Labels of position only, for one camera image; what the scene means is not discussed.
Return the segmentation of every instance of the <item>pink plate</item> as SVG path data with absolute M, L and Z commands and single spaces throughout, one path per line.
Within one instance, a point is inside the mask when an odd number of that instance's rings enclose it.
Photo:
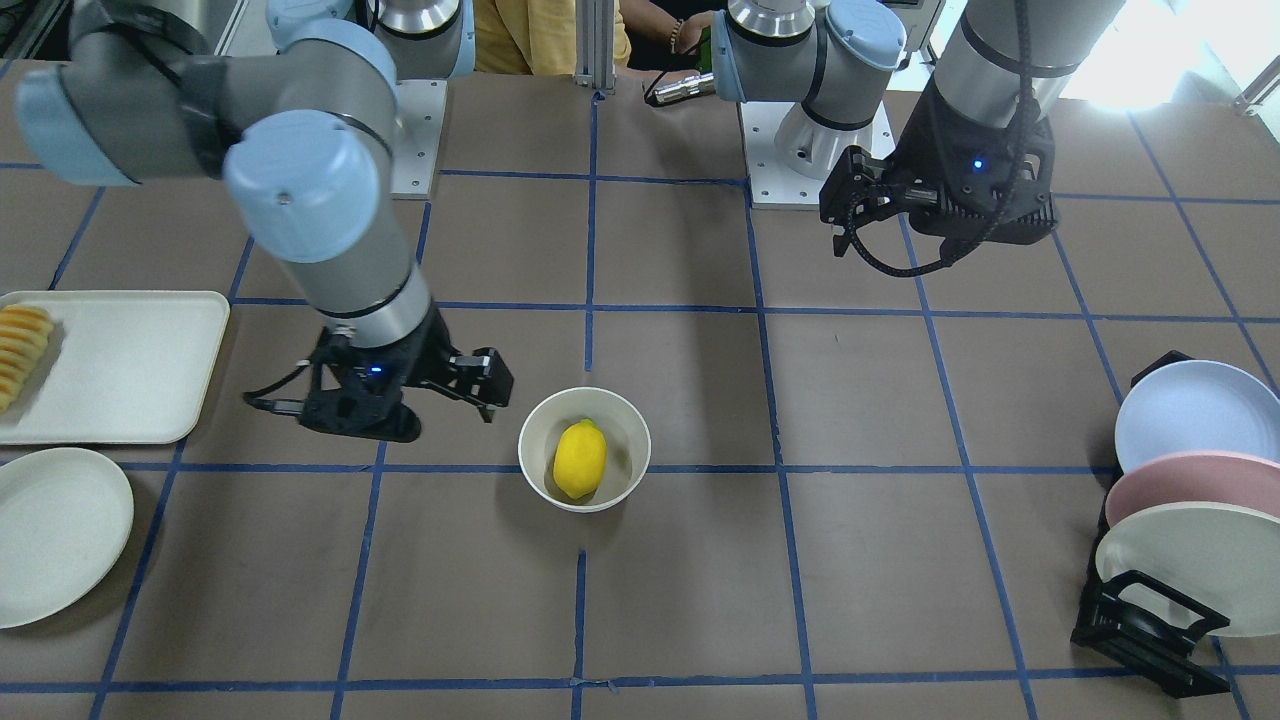
M 1175 452 L 1125 473 L 1107 495 L 1114 528 L 1134 512 L 1171 502 L 1221 502 L 1280 518 L 1280 465 L 1228 451 Z

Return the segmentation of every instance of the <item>lemon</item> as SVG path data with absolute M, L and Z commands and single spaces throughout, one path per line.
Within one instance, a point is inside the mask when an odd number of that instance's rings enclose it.
M 573 500 L 595 492 L 604 478 L 604 433 L 595 423 L 582 418 L 561 434 L 552 478 Z

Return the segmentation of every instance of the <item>bread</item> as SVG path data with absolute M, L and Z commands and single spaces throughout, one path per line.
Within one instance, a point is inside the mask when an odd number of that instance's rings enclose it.
M 33 305 L 0 307 L 0 413 L 22 392 L 49 347 L 54 322 Z

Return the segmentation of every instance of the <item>plate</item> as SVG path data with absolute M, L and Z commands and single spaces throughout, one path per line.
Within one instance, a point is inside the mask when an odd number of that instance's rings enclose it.
M 1170 502 L 1225 502 L 1280 518 L 1280 464 L 1221 451 L 1175 452 L 1125 473 L 1107 493 L 1107 523 Z
M 1142 570 L 1226 615 L 1210 634 L 1280 633 L 1280 519 L 1220 502 L 1174 502 L 1134 512 L 1102 537 L 1094 555 L 1103 580 Z M 1197 615 L 1144 587 L 1120 598 L 1187 628 Z
M 92 450 L 55 447 L 0 468 L 0 628 L 83 597 L 115 565 L 132 525 L 129 480 Z
M 216 292 L 10 292 L 54 332 L 0 445 L 177 442 L 196 427 L 230 307 Z
M 1116 416 L 1116 457 L 1132 470 L 1190 450 L 1280 460 L 1280 400 L 1225 363 L 1185 360 L 1142 379 Z

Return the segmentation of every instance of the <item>rectangular tray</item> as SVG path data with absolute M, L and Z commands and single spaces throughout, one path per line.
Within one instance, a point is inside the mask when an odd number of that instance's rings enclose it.
M 216 292 L 10 292 L 54 319 L 49 348 L 0 414 L 0 445 L 165 445 L 209 389 L 230 306 Z

